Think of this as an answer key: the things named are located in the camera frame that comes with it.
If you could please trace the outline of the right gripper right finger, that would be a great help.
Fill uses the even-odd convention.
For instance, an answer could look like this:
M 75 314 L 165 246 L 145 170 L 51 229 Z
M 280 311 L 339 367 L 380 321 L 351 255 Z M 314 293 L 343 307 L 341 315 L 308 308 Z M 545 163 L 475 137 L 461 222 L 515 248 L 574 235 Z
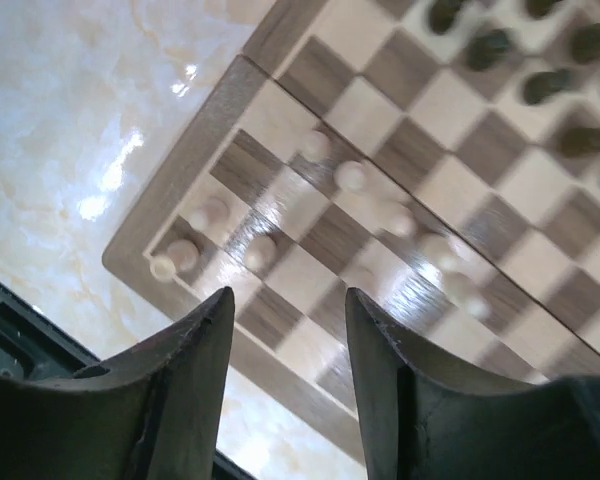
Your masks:
M 345 320 L 370 478 L 600 479 L 600 376 L 533 385 L 484 370 L 357 288 Z

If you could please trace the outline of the light chess pawn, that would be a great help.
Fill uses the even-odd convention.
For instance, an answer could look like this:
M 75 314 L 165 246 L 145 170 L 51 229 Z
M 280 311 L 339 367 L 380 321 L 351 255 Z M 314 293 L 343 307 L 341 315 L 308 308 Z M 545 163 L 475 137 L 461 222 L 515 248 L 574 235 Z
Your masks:
M 199 258 L 200 251 L 192 241 L 176 240 L 150 259 L 149 270 L 156 280 L 167 282 L 182 272 L 192 270 Z

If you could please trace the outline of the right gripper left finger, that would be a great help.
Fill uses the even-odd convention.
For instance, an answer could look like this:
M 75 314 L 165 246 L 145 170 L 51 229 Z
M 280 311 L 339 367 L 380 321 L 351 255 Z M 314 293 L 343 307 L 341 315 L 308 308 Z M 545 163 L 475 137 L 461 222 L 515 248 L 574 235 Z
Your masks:
M 0 375 L 0 479 L 210 478 L 234 313 L 224 287 L 68 378 Z

